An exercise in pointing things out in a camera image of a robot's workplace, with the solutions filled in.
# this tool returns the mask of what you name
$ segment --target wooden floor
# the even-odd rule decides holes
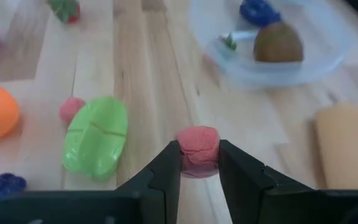
[[[0,141],[0,173],[24,176],[31,190],[115,189],[178,130],[203,124],[273,168],[324,187],[314,113],[338,101],[358,103],[358,16],[329,2],[355,35],[345,62],[318,83],[248,92],[233,90],[203,63],[187,1],[80,0],[80,22],[64,26],[44,0],[0,0],[0,85],[22,114],[16,132]],[[58,108],[71,95],[114,95],[127,106],[127,144],[109,183],[62,167]],[[218,176],[181,180],[178,223],[230,222]]]

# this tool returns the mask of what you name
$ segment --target pink play dough ball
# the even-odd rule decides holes
[[[77,112],[85,105],[85,101],[79,98],[70,97],[64,102],[59,111],[60,118],[69,125]]]
[[[195,126],[177,134],[184,177],[205,178],[218,173],[219,134],[214,128]]]

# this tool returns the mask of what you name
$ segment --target toy kiwi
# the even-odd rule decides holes
[[[260,62],[301,62],[303,45],[296,31],[285,22],[275,22],[259,30],[254,58]]]

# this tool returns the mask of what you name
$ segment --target clear plastic bowl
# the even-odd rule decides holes
[[[304,61],[256,62],[254,40],[258,28],[239,14],[242,0],[190,0],[190,27],[205,53],[229,79],[246,86],[274,87],[312,82],[332,71],[351,46],[347,24],[322,0],[270,0],[283,20],[298,32]],[[233,34],[237,50],[227,48],[219,36]]]

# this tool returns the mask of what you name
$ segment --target green plastic toy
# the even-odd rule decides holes
[[[228,37],[224,38],[224,44],[233,51],[236,51],[237,49],[237,43],[234,41],[232,34],[229,34]]]
[[[124,148],[128,117],[121,101],[110,96],[85,104],[68,127],[63,165],[69,171],[108,180]]]

